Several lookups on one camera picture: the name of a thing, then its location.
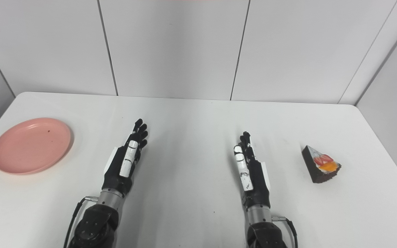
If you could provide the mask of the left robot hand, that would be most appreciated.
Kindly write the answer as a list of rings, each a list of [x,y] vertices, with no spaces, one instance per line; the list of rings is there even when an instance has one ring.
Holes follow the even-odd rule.
[[[138,119],[126,143],[117,148],[104,174],[103,190],[119,193],[122,198],[129,193],[134,170],[141,158],[142,149],[147,145],[148,134],[147,124]]]

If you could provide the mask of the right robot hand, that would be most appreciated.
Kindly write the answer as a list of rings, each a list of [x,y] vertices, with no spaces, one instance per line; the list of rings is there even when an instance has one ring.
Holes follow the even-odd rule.
[[[234,156],[244,191],[242,195],[244,208],[248,209],[255,205],[270,208],[269,187],[262,164],[255,157],[249,132],[244,131],[240,136],[240,142],[234,146]]]

